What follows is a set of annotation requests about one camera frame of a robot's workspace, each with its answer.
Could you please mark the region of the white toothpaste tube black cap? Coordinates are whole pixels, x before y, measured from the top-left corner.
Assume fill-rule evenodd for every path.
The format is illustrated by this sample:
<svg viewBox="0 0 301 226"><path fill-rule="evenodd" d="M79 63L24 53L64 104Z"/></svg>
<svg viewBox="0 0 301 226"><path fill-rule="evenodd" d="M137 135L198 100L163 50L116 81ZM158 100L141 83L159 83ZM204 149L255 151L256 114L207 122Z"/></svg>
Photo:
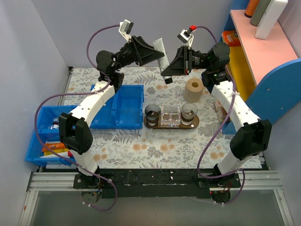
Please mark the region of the white toothpaste tube black cap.
<svg viewBox="0 0 301 226"><path fill-rule="evenodd" d="M155 50L158 50L158 51L164 53L164 56L161 57L160 59L158 59L158 65L159 65L159 69L160 69L160 74L161 74L162 78L164 79L165 84L170 84L173 82L172 77L171 76L163 76L163 71L169 66L169 61L167 58L163 39L160 38L160 39L153 41L153 47Z"/></svg>

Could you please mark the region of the clear glass cup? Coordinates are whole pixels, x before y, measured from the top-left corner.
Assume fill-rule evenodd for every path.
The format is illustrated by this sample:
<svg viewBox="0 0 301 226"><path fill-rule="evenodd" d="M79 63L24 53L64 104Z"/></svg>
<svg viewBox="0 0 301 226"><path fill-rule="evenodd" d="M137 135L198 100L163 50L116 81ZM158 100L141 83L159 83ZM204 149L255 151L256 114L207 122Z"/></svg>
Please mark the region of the clear glass cup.
<svg viewBox="0 0 301 226"><path fill-rule="evenodd" d="M190 125L197 113L198 108L195 104L185 103L181 108L181 123L183 125Z"/></svg>

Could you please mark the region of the clear acrylic holder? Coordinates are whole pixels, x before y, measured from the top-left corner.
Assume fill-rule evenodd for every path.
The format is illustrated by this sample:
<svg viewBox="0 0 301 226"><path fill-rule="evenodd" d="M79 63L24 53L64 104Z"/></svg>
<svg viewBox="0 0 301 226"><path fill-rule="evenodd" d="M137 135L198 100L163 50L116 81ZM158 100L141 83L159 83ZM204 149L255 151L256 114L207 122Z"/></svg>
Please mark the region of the clear acrylic holder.
<svg viewBox="0 0 301 226"><path fill-rule="evenodd" d="M181 124L181 109L176 105L161 107L160 126L163 128L178 128Z"/></svg>

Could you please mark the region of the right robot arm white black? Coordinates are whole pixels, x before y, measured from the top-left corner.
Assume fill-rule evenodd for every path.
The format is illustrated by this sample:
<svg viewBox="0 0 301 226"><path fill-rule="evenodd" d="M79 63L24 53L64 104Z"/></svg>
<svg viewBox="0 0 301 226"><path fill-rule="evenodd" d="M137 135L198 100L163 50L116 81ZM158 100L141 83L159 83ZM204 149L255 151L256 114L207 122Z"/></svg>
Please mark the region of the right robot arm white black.
<svg viewBox="0 0 301 226"><path fill-rule="evenodd" d="M188 46L178 48L173 61L161 73L169 77L167 84L172 82L173 75L187 75L193 69L204 69L201 74L203 85L226 110L226 119L235 126L236 134L230 142L230 152L215 165L212 175L201 177L212 179L218 187L226 186L230 175L252 157L268 148L272 125L269 120L261 120L247 106L236 91L235 80L226 70L230 62L230 48L224 42L216 43L208 53L194 51Z"/></svg>

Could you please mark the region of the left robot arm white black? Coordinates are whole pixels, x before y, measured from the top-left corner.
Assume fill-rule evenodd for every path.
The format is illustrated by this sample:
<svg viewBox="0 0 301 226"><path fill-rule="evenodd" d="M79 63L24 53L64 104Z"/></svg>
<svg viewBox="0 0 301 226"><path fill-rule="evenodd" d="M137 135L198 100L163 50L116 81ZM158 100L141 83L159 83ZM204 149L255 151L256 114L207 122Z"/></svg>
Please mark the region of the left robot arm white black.
<svg viewBox="0 0 301 226"><path fill-rule="evenodd" d="M93 142L90 125L93 119L122 86L122 67L132 63L142 66L155 60L167 61L162 39L149 45L142 37L132 36L117 53L101 50L96 55L96 68L101 75L93 91L72 111L59 116L60 141L70 149L89 188L96 188L100 183L99 175L95 174L98 166L90 151Z"/></svg>

